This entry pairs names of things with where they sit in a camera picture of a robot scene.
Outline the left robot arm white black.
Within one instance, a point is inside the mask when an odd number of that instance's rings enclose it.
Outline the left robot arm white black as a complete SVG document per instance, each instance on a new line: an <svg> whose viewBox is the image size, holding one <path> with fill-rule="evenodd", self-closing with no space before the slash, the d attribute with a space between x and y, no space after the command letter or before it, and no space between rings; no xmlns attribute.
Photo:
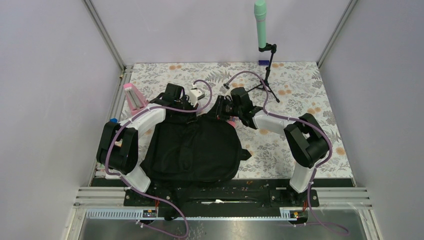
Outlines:
<svg viewBox="0 0 424 240"><path fill-rule="evenodd" d="M168 113L197 113L199 100L205 93L195 84L188 91L169 83L165 91L151 101L138 93L132 84L125 87L129 105L141 106L126 120L107 122L101 134L96 161L104 166L109 176L119 177L129 188L137 191L136 199L144 206L152 204L155 192L149 188L151 179L139 165L139 139L145 132L162 123Z"/></svg>

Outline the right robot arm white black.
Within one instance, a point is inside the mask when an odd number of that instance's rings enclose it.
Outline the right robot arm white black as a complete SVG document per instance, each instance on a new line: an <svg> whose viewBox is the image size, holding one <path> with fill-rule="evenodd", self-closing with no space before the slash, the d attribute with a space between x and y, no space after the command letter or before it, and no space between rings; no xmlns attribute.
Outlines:
<svg viewBox="0 0 424 240"><path fill-rule="evenodd" d="M217 119L236 117L246 127L285 135L296 162L287 201L299 206L307 199L306 190L313 181L314 170L331 149L328 137L312 114L293 118L269 112L254 105L243 87L232 89L229 95L219 95L210 113Z"/></svg>

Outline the black student backpack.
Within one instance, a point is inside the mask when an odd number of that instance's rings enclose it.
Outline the black student backpack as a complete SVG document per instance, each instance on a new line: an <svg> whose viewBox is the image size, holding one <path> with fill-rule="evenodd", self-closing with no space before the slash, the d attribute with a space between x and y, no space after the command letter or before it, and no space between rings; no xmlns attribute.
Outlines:
<svg viewBox="0 0 424 240"><path fill-rule="evenodd" d="M140 167L155 181L214 183L231 180L251 156L225 120L173 115L155 126Z"/></svg>

